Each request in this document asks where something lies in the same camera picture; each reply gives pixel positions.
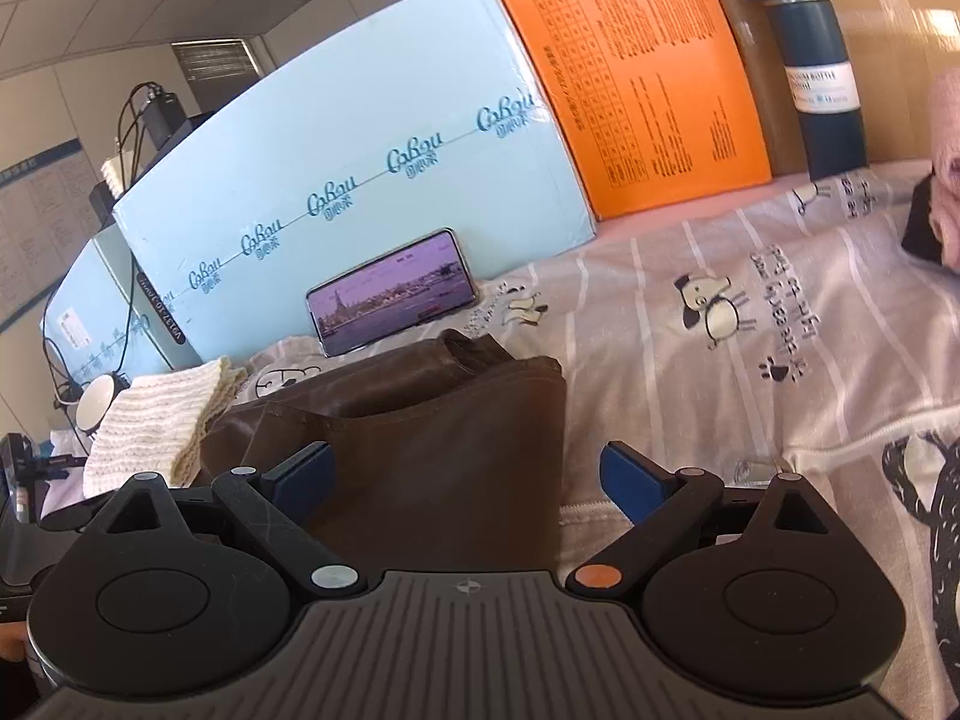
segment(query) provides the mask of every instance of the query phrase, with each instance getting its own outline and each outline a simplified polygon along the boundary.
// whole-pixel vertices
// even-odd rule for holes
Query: light blue box
[[[405,0],[227,105],[114,211],[203,360],[313,333],[307,290],[441,227],[491,278],[593,236],[499,0]]]
[[[130,285],[131,252],[113,225],[83,247],[51,299],[45,327],[41,324],[56,343],[56,350],[48,344],[50,358],[59,366],[59,351],[66,370],[80,384],[117,369],[126,338]],[[184,333],[169,319],[165,322],[141,285],[134,284],[130,343],[119,372],[133,379],[194,365],[200,365],[200,358]]]

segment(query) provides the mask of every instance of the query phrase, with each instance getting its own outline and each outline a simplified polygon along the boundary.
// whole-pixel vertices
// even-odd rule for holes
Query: folded leather
[[[552,569],[565,394],[555,360],[446,331],[228,410],[200,457],[209,479],[328,442],[334,493],[306,529],[371,574]]]

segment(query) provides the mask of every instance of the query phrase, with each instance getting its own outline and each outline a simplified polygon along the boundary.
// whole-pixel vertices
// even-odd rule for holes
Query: poster on wall
[[[100,228],[79,140],[0,169],[0,332],[70,269]]]

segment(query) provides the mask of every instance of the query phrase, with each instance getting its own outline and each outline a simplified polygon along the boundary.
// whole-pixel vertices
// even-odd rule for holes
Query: white knitted cloth
[[[168,487],[189,485],[200,471],[206,426],[227,408],[245,377],[220,357],[190,370],[133,379],[94,437],[83,495],[116,490],[140,471],[157,471]]]

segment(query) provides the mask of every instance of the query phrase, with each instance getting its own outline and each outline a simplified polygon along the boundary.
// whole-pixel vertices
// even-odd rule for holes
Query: smartphone
[[[306,293],[326,357],[346,354],[477,300],[453,230],[443,229]]]

